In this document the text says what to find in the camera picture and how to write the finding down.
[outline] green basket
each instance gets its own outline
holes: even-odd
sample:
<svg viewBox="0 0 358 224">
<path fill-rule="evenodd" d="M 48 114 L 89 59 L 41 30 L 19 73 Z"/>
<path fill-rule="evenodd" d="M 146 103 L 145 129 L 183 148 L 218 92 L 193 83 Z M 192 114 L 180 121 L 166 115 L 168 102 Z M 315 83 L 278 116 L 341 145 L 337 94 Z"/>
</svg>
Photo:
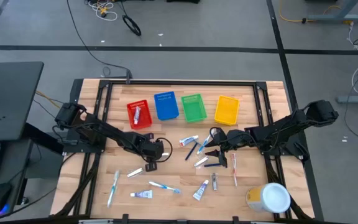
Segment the green basket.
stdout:
<svg viewBox="0 0 358 224">
<path fill-rule="evenodd" d="M 181 98 L 187 122 L 202 121 L 206 118 L 205 107 L 201 94 L 183 96 Z"/>
</svg>

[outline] black desk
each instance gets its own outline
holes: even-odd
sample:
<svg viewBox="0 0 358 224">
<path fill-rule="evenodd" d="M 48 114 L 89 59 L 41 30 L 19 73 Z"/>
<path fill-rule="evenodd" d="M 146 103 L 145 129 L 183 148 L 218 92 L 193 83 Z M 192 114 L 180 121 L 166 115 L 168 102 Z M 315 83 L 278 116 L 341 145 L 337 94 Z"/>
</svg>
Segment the black desk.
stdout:
<svg viewBox="0 0 358 224">
<path fill-rule="evenodd" d="M 18 200 L 21 201 L 27 178 L 41 177 L 35 173 L 26 176 L 29 166 L 45 163 L 34 164 L 40 158 L 37 150 L 31 154 L 35 144 L 58 155 L 63 152 L 63 146 L 55 138 L 26 123 L 43 67 L 42 62 L 0 63 L 0 184 L 23 170 L 11 180 L 6 212 L 13 211 Z"/>
</svg>

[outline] floor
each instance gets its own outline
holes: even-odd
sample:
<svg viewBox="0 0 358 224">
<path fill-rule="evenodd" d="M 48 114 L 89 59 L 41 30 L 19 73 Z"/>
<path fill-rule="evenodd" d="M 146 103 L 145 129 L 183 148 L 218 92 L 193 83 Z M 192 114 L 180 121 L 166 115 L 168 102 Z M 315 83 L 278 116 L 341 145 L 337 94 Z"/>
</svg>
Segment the floor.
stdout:
<svg viewBox="0 0 358 224">
<path fill-rule="evenodd" d="M 339 0 L 337 4 L 343 5 L 344 1 Z M 95 56 L 130 68 L 135 78 L 284 81 L 267 2 L 127 1 L 125 9 L 142 29 L 142 37 L 132 34 L 121 21 L 122 10 L 118 4 L 113 11 L 119 19 L 114 22 L 98 19 L 83 1 L 70 0 L 70 6 L 85 43 L 101 49 L 94 52 Z M 280 1 L 272 2 L 278 15 Z M 66 1 L 0 0 L 0 6 L 4 3 L 7 4 L 0 15 L 0 62 L 44 62 L 38 90 L 67 101 L 73 79 L 103 75 L 103 65 L 76 47 L 81 42 L 75 34 Z M 331 4 L 283 0 L 283 15 L 298 19 L 306 14 L 322 13 Z M 352 13 L 358 14 L 358 5 Z M 346 40 L 348 26 L 291 23 L 279 18 L 277 22 L 284 49 L 297 52 L 286 57 L 299 106 L 324 99 L 340 114 L 333 125 L 306 130 L 324 219 L 358 223 L 358 138 L 344 124 L 345 106 L 335 102 L 338 95 L 348 94 L 351 75 L 358 67 L 358 56 L 346 55 L 353 50 Z M 358 24 L 352 36 L 358 37 Z M 197 48 L 184 51 L 164 47 Z M 249 52 L 248 48 L 267 50 Z M 313 55 L 311 50 L 339 51 Z M 111 68 L 111 74 L 123 75 L 124 71 Z M 292 87 L 287 85 L 287 88 L 290 91 Z M 40 98 L 39 101 L 51 113 L 57 113 L 47 101 Z M 358 106 L 349 105 L 347 120 L 358 133 Z M 28 122 L 46 132 L 53 126 L 53 119 L 39 105 L 32 105 Z M 57 176 L 35 179 L 28 183 L 25 194 L 35 200 L 56 184 Z M 8 219 L 46 217 L 52 199 L 51 194 Z"/>
</svg>

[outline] round container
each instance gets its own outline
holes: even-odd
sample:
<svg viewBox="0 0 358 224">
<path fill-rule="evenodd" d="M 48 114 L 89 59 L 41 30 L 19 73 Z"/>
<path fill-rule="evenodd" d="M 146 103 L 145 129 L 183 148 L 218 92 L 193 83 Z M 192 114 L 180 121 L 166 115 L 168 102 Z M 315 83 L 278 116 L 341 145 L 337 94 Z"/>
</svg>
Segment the round container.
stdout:
<svg viewBox="0 0 358 224">
<path fill-rule="evenodd" d="M 290 194 L 284 186 L 270 183 L 254 187 L 247 192 L 247 204 L 256 212 L 282 213 L 290 208 Z"/>
</svg>

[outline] red basket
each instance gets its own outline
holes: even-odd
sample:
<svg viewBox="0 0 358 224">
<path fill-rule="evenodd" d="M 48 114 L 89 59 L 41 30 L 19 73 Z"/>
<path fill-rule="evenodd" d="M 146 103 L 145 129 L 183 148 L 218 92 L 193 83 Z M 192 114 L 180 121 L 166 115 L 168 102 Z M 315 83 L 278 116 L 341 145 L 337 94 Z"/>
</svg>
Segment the red basket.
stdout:
<svg viewBox="0 0 358 224">
<path fill-rule="evenodd" d="M 137 124 L 134 122 L 136 106 L 140 107 L 139 121 Z M 141 129 L 150 127 L 153 123 L 152 117 L 150 115 L 149 106 L 147 105 L 147 100 L 140 100 L 137 102 L 127 104 L 129 122 L 132 129 Z"/>
</svg>

